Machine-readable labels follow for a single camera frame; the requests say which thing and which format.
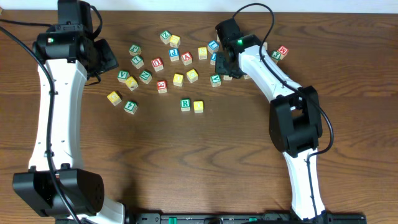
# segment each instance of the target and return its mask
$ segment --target alphabet block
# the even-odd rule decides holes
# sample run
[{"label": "alphabet block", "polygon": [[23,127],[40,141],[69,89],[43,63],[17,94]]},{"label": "alphabet block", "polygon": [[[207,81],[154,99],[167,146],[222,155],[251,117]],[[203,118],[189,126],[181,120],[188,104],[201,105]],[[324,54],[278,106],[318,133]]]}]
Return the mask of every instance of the alphabet block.
[{"label": "alphabet block", "polygon": [[133,101],[127,101],[126,105],[124,105],[124,110],[127,113],[135,114],[138,109],[138,106]]},{"label": "alphabet block", "polygon": [[206,47],[199,47],[199,60],[207,59],[207,48]]},{"label": "alphabet block", "polygon": [[152,62],[152,66],[155,69],[155,72],[163,70],[163,62],[160,58],[155,58],[151,62]]},{"label": "alphabet block", "polygon": [[141,68],[144,65],[144,61],[138,55],[131,59],[131,63],[133,66],[135,66],[136,69]]},{"label": "alphabet block", "polygon": [[184,76],[180,74],[174,74],[173,84],[176,86],[182,86],[184,82]]},{"label": "alphabet block", "polygon": [[157,91],[159,93],[167,93],[167,84],[165,80],[157,82]]},{"label": "alphabet block", "polygon": [[181,60],[184,65],[189,65],[192,63],[192,55],[190,52],[185,52],[181,55]]},{"label": "alphabet block", "polygon": [[194,81],[198,80],[198,73],[195,71],[195,69],[189,70],[187,72],[187,78],[190,83],[193,83]]},{"label": "alphabet block", "polygon": [[169,55],[172,62],[180,60],[180,53],[178,52],[178,49],[170,49]]},{"label": "alphabet block", "polygon": [[280,56],[281,56],[282,54],[281,53],[279,53],[279,52],[277,52],[276,50],[274,50],[273,52],[272,52],[272,54],[271,54],[271,59],[272,59],[272,61],[274,61],[275,63],[278,63],[278,61],[280,60]]},{"label": "alphabet block", "polygon": [[181,104],[181,111],[190,111],[191,110],[190,99],[182,99],[180,104]]},{"label": "alphabet block", "polygon": [[280,60],[282,60],[283,58],[286,57],[287,52],[289,52],[289,50],[285,46],[282,45],[279,47],[278,52],[280,53]]},{"label": "alphabet block", "polygon": [[220,86],[221,85],[221,76],[219,74],[212,75],[210,77],[210,82],[212,87]]},{"label": "alphabet block", "polygon": [[212,40],[210,43],[207,44],[207,50],[211,54],[216,53],[218,51],[219,47],[220,47],[220,45],[215,40]]},{"label": "alphabet block", "polygon": [[170,38],[170,46],[174,48],[178,48],[181,43],[181,38],[177,35],[172,35]]},{"label": "alphabet block", "polygon": [[150,74],[150,72],[142,71],[141,74],[139,75],[139,79],[143,83],[149,84],[149,82],[152,80],[152,75]]},{"label": "alphabet block", "polygon": [[111,94],[107,96],[108,100],[113,104],[113,106],[118,105],[120,102],[122,102],[122,99],[120,99],[120,96],[113,91]]},{"label": "alphabet block", "polygon": [[162,40],[162,42],[163,42],[164,44],[170,43],[170,38],[171,38],[171,37],[172,37],[172,34],[171,34],[169,31],[167,31],[167,30],[163,31],[163,32],[160,34],[160,39]]},{"label": "alphabet block", "polygon": [[129,52],[132,56],[140,55],[141,48],[138,45],[133,44],[133,45],[131,45]]},{"label": "alphabet block", "polygon": [[130,77],[130,74],[128,71],[125,70],[120,70],[119,74],[118,74],[118,80],[119,82],[124,82],[126,81],[126,79],[128,79]]},{"label": "alphabet block", "polygon": [[217,53],[211,55],[210,65],[216,65]]},{"label": "alphabet block", "polygon": [[133,90],[135,90],[138,87],[138,83],[133,77],[128,78],[125,81],[125,84],[130,89],[130,91],[133,91]]},{"label": "alphabet block", "polygon": [[203,113],[203,101],[194,101],[193,110],[195,113]]}]

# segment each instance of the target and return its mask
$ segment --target white plastic housing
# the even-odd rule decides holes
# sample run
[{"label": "white plastic housing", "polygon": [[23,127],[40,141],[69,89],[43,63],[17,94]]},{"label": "white plastic housing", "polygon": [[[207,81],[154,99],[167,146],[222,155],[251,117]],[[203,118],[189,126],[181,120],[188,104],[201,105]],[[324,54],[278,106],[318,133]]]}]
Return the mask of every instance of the white plastic housing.
[{"label": "white plastic housing", "polygon": [[[268,68],[260,60],[258,45],[248,47],[245,51],[239,54],[239,66],[241,70],[250,75],[260,90],[265,94],[268,101],[272,101],[277,96],[287,96],[293,93],[292,90],[283,86],[283,84],[275,78],[275,76],[268,70]],[[268,56],[266,49],[262,47],[262,54],[264,60],[270,68],[288,85],[293,88],[301,87],[298,83],[291,80]],[[309,153],[316,152],[317,150],[308,149],[298,154],[297,158],[293,158],[286,152],[283,153],[287,167],[289,168],[290,183],[292,184],[293,200],[292,208],[294,212],[302,220],[315,217],[313,203],[311,199],[310,182],[308,178],[307,159]],[[310,169],[313,185],[313,193],[315,198],[315,205],[317,207],[318,215],[324,211],[325,206],[322,203],[317,176],[316,156],[310,159]]]},{"label": "white plastic housing", "polygon": [[[313,203],[311,199],[310,180],[308,177],[307,156],[318,150],[307,149],[300,152],[297,158],[291,157],[286,152],[283,153],[287,168],[289,170],[290,184],[292,185],[292,208],[293,211],[302,220],[305,218],[311,219],[315,217]],[[319,193],[318,175],[317,175],[317,156],[310,158],[310,170],[312,179],[313,196],[315,199],[315,206],[317,207],[317,215],[320,215],[325,210],[322,203],[321,195]]]},{"label": "white plastic housing", "polygon": [[[293,88],[301,87],[271,60],[264,47],[262,48],[262,54],[267,64],[283,81],[286,81]],[[243,53],[239,54],[239,67],[254,80],[270,102],[279,95],[287,96],[293,93],[292,90],[284,87],[260,60],[258,45],[248,47]]]},{"label": "white plastic housing", "polygon": [[[66,59],[47,60],[45,67],[53,79],[57,94],[54,98],[51,144],[54,169],[61,169],[61,164],[70,164],[72,169],[83,169],[80,153],[80,106],[81,96],[87,71],[79,62],[67,63]],[[45,157],[47,120],[49,116],[49,82],[39,67],[40,77],[40,113],[37,138],[29,168],[36,166],[36,171],[48,170]]]}]

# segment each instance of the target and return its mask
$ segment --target black bracket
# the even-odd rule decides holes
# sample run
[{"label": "black bracket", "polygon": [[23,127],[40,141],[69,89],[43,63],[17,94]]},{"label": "black bracket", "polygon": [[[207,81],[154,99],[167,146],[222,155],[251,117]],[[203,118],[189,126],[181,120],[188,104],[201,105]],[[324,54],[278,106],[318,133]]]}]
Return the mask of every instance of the black bracket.
[{"label": "black bracket", "polygon": [[[81,169],[58,171],[58,183],[77,214],[95,215],[104,203],[104,183],[100,175]],[[41,217],[69,216],[51,181],[50,172],[14,174],[12,187]]]},{"label": "black bracket", "polygon": [[[299,91],[319,105],[314,87],[308,86]],[[293,107],[302,110],[302,113],[293,116]],[[280,152],[287,152],[296,158],[298,153],[318,147],[318,138],[322,136],[320,112],[297,93],[277,97],[270,102],[269,135]]]},{"label": "black bracket", "polygon": [[68,63],[78,60],[87,70],[88,79],[119,66],[107,41],[94,41],[101,25],[93,32],[92,7],[84,1],[58,0],[58,24],[39,34],[33,43],[40,62],[61,58]]}]

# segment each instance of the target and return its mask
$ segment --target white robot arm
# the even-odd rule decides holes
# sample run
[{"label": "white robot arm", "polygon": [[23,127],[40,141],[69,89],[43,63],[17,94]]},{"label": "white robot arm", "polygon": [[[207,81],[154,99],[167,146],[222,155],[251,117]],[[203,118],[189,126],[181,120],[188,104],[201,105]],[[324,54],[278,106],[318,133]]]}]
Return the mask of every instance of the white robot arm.
[{"label": "white robot arm", "polygon": [[[87,81],[87,71],[76,61],[68,63],[67,59],[52,59],[45,63],[52,77],[57,94],[54,99],[52,121],[52,151],[55,170],[83,169],[80,152],[80,107],[83,89]],[[49,115],[49,85],[43,70],[39,67],[41,86],[39,125],[33,155],[28,169],[35,167],[37,172],[48,171],[47,158],[44,156],[47,118]],[[125,224],[125,207],[104,196],[101,210],[95,216],[78,215],[80,219],[94,223]]]},{"label": "white robot arm", "polygon": [[[276,99],[278,96],[293,94],[294,92],[284,87],[283,83],[278,81],[260,60],[259,47],[260,46],[258,45],[253,45],[244,49],[244,52],[239,54],[239,67],[241,70],[250,75],[269,102]],[[301,87],[298,83],[291,80],[271,60],[264,47],[262,47],[262,54],[270,68],[273,69],[273,71],[283,81],[296,89]],[[317,152],[317,148],[302,151],[298,153],[296,158],[293,158],[287,152],[283,152],[289,169],[290,183],[292,184],[292,209],[301,220],[315,217],[315,210],[313,209],[312,195],[310,191],[310,182],[308,179],[307,163],[305,162],[307,156],[313,152]],[[322,203],[319,193],[316,156],[311,157],[310,162],[315,205],[317,206],[317,215],[320,215],[325,210],[325,206]]]}]

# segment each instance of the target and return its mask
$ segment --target wooden table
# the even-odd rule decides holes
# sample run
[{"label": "wooden table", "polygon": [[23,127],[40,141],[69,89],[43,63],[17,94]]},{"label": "wooden table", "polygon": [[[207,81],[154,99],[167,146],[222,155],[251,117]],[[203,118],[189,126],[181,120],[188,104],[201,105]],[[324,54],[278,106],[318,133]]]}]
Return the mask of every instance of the wooden table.
[{"label": "wooden table", "polygon": [[[165,213],[253,213],[288,210],[292,200],[286,162],[268,133],[269,104],[252,80],[212,88],[210,59],[197,48],[216,38],[215,25],[232,13],[101,12],[105,38],[119,68],[86,87],[81,106],[80,146],[88,171],[100,174],[106,194],[132,207]],[[56,23],[55,11],[4,11],[5,19]],[[240,14],[244,33],[263,37],[270,16]],[[31,46],[44,27],[1,24]],[[269,49],[289,48],[278,66],[303,86],[313,85],[335,129],[333,149],[318,158],[323,203],[332,212],[363,212],[368,223],[398,222],[398,41],[397,16],[378,14],[278,13]],[[193,63],[171,62],[163,30],[181,36],[180,52]],[[119,69],[138,77],[128,49],[142,47],[149,85],[129,91]],[[0,222],[43,223],[12,189],[12,175],[27,171],[35,143],[40,87],[37,64],[0,35]],[[150,60],[165,69],[154,72]],[[195,68],[199,80],[179,88],[174,73]],[[168,93],[158,94],[156,80]],[[120,91],[123,103],[138,102],[135,115],[106,95]],[[182,113],[180,99],[203,100],[205,111]],[[328,143],[324,136],[320,148]]]}]

